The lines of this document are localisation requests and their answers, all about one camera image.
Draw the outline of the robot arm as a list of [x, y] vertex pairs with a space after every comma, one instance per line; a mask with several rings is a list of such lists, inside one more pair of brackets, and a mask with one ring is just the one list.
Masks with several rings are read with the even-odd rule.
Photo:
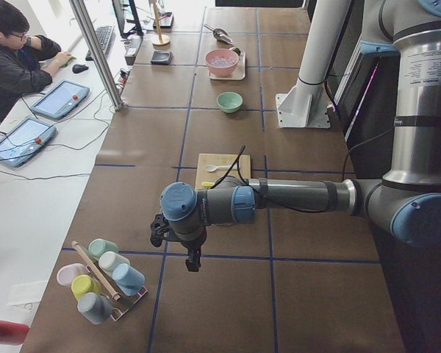
[[399, 53], [390, 170], [381, 179], [307, 182], [222, 176], [211, 188], [175, 182], [160, 196], [153, 246], [177, 242], [201, 266], [206, 228], [253, 221], [258, 209], [343, 211], [412, 246], [441, 243], [441, 1], [366, 1], [361, 51]]

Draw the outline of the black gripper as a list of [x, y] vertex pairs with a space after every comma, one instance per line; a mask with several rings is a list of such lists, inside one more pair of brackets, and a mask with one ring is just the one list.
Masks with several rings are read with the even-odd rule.
[[188, 271], [199, 271], [201, 267], [201, 247], [207, 239], [207, 234], [202, 232], [194, 240], [182, 240], [181, 244], [187, 249], [185, 265]]

